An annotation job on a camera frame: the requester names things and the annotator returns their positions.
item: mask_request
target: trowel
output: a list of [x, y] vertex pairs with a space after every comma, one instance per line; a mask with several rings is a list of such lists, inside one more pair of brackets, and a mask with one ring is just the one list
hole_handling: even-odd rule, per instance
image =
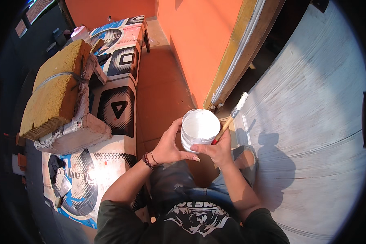
[[54, 202], [54, 207], [59, 208], [61, 206], [62, 198], [72, 189], [72, 184], [69, 182], [66, 175], [63, 176], [60, 188], [60, 194]]

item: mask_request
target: sponge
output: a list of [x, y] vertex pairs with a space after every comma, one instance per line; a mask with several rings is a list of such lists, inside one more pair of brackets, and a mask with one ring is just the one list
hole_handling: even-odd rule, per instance
[[37, 87], [50, 76], [61, 72], [72, 71], [79, 75], [82, 57], [84, 69], [90, 50], [88, 43], [76, 40], [39, 68], [33, 94], [23, 113], [21, 137], [34, 141], [72, 120], [78, 95], [77, 81], [72, 75], [58, 76], [38, 90]]

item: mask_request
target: dark t-shirt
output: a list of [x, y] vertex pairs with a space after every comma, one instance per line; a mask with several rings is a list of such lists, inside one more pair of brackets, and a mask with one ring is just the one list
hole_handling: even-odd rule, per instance
[[148, 226], [129, 206], [106, 200], [94, 243], [289, 243], [265, 208], [253, 211], [243, 226], [211, 202], [176, 204]]

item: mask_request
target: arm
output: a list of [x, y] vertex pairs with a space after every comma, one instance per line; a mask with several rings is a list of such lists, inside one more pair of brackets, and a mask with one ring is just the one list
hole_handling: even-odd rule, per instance
[[[172, 163], [182, 159], [192, 159], [199, 161], [199, 158], [196, 156], [196, 154], [179, 151], [179, 149], [176, 147], [176, 132], [178, 131], [179, 126], [182, 124], [182, 119], [183, 117], [175, 120], [172, 123], [166, 132], [164, 132], [156, 148], [153, 149], [152, 154], [156, 161], [154, 161], [151, 155], [148, 154], [148, 159], [151, 165], [156, 166], [157, 163]], [[130, 205], [151, 173], [152, 170], [145, 164], [144, 161], [138, 161], [132, 168], [119, 177], [110, 186], [110, 188], [107, 189], [102, 197], [101, 202], [104, 200], [110, 200], [113, 202]]]
[[194, 144], [191, 146], [191, 150], [209, 155], [219, 166], [224, 175], [229, 196], [239, 212], [242, 222], [254, 210], [261, 208], [258, 197], [232, 160], [229, 129], [224, 132], [216, 145]]

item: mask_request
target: paint brush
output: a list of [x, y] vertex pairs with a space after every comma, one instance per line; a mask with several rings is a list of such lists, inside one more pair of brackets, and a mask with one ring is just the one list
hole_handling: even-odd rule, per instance
[[215, 145], [218, 142], [218, 140], [221, 138], [222, 134], [226, 131], [226, 129], [232, 123], [234, 118], [240, 112], [240, 110], [243, 107], [243, 105], [245, 104], [245, 101], [247, 100], [247, 98], [248, 98], [248, 93], [244, 92], [243, 95], [241, 96], [238, 104], [234, 107], [234, 109], [232, 109], [231, 114], [229, 115], [225, 124], [222, 126], [220, 132], [215, 136], [214, 140], [211, 142], [212, 145]]

